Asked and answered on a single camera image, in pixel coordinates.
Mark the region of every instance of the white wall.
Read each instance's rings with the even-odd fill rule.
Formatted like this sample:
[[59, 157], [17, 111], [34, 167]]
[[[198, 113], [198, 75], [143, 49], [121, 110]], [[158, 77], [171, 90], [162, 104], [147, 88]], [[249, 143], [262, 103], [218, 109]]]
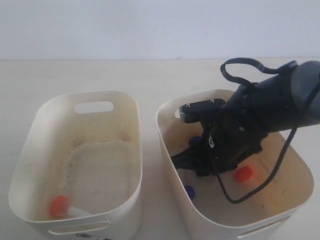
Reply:
[[0, 60], [320, 56], [319, 0], [0, 0]]

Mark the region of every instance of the blue object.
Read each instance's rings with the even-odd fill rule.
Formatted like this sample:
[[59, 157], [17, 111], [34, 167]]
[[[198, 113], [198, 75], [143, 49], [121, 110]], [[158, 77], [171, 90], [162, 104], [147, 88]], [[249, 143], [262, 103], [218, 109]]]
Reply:
[[189, 146], [193, 147], [198, 145], [201, 142], [201, 136], [194, 136], [189, 140]]
[[191, 200], [195, 198], [196, 192], [192, 186], [186, 185], [186, 186], [184, 186], [184, 189]]

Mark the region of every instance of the orange bottle cap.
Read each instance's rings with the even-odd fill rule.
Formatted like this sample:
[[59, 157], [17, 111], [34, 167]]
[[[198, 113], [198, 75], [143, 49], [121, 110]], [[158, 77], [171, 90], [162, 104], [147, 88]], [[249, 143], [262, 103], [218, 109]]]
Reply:
[[246, 165], [236, 170], [234, 178], [238, 183], [247, 181], [253, 175], [253, 170], [250, 166]]
[[50, 214], [56, 218], [63, 217], [69, 209], [69, 198], [63, 195], [57, 196], [50, 205]]

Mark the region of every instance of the white table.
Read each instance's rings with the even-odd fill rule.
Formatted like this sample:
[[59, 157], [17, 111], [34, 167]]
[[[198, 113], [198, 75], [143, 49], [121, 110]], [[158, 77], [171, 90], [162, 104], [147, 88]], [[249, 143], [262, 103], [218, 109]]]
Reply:
[[[292, 59], [300, 63], [311, 60], [269, 58], [260, 61], [276, 68]], [[97, 90], [128, 92], [136, 98], [139, 106], [143, 144], [143, 219], [133, 239], [190, 239], [163, 169], [155, 114], [167, 100], [211, 89], [235, 90], [238, 85], [221, 75], [221, 63], [223, 60], [0, 62], [0, 239], [42, 239], [11, 212], [8, 204], [11, 178], [36, 111], [57, 95]], [[249, 66], [234, 66], [230, 70], [251, 81], [269, 77]], [[318, 125], [299, 129], [292, 142], [312, 170], [315, 190], [307, 204], [271, 240], [319, 238], [319, 141]]]

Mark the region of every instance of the bin handle cutout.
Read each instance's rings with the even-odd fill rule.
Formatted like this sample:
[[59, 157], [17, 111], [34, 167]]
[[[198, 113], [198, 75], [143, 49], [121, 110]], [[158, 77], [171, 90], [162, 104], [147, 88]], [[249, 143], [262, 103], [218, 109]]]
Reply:
[[74, 106], [74, 111], [77, 114], [92, 114], [110, 112], [114, 109], [114, 104], [110, 101], [96, 101], [78, 103]]
[[263, 225], [263, 226], [260, 226], [258, 228], [255, 228], [253, 230], [249, 230], [249, 231], [246, 231], [244, 233], [242, 233], [241, 235], [238, 236], [238, 239], [244, 239], [246, 237], [249, 237], [253, 234], [257, 234], [257, 233], [260, 233], [262, 231], [265, 231], [267, 229], [270, 229], [270, 228], [273, 228], [279, 224], [281, 224], [282, 222], [286, 221], [287, 219], [289, 219], [292, 215], [289, 215], [289, 216], [286, 216], [284, 218], [281, 218], [279, 220], [276, 220], [276, 221], [273, 221], [269, 224], [266, 224], [266, 225]]
[[48, 232], [52, 235], [82, 234], [106, 229], [110, 226], [110, 224], [111, 223], [108, 220], [98, 221], [95, 223], [85, 223], [80, 225], [56, 227], [48, 230]]

